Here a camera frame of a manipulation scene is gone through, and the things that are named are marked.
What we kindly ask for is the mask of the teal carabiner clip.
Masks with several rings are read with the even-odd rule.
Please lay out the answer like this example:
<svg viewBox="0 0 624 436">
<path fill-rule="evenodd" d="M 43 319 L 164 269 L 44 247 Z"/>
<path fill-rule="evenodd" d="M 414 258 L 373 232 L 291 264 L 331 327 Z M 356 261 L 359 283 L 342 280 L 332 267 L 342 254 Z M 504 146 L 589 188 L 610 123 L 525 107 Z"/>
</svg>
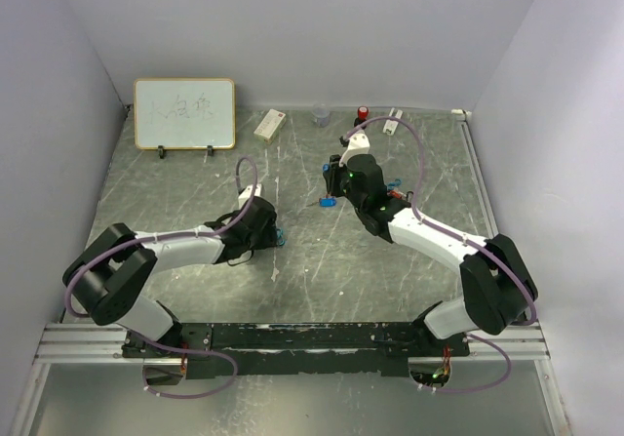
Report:
<svg viewBox="0 0 624 436">
<path fill-rule="evenodd" d="M 277 246 L 278 247 L 284 246 L 286 243 L 286 239 L 284 236 L 284 231 L 281 228 L 276 229 L 276 236 L 277 236 Z"/>
</svg>

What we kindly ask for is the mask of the blue white key tag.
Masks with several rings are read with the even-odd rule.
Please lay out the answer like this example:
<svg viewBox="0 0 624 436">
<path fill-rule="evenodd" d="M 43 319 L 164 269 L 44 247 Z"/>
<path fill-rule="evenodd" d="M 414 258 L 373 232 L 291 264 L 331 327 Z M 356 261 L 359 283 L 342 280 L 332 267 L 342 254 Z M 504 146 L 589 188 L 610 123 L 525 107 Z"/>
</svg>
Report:
<svg viewBox="0 0 624 436">
<path fill-rule="evenodd" d="M 309 207 L 322 207 L 329 208 L 334 207 L 336 205 L 336 199 L 331 197 L 330 199 L 324 200 L 323 198 L 319 198 L 317 201 L 309 204 Z"/>
</svg>

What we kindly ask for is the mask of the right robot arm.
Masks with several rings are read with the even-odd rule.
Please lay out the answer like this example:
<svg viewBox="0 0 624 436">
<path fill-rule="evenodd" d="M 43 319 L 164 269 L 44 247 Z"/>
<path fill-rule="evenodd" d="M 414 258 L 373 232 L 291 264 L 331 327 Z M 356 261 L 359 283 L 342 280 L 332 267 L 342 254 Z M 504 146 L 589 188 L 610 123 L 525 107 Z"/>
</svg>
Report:
<svg viewBox="0 0 624 436">
<path fill-rule="evenodd" d="M 496 336 L 510 325 L 536 320 L 538 291 L 509 237 L 471 235 L 415 212 L 406 198 L 390 193 L 368 154 L 347 162 L 331 156 L 323 177 L 329 195 L 346 198 L 371 235 L 414 249 L 458 274 L 460 297 L 430 307 L 417 319 L 422 326 L 413 342 L 420 353 L 435 355 L 459 334 Z"/>
</svg>

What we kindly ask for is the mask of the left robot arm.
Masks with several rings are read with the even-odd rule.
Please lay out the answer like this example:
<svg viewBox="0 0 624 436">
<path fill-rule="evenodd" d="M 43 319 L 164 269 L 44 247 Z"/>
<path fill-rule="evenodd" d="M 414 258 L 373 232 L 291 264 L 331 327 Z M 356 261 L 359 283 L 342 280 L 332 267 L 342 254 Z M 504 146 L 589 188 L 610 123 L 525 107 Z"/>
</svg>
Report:
<svg viewBox="0 0 624 436">
<path fill-rule="evenodd" d="M 146 338 L 158 356 L 177 353 L 182 325 L 141 293 L 150 276 L 189 265 L 220 264 L 278 246 L 274 206 L 255 196 L 242 210 L 190 231 L 134 232 L 115 223 L 65 270 L 62 283 L 97 325 L 117 324 Z"/>
</svg>

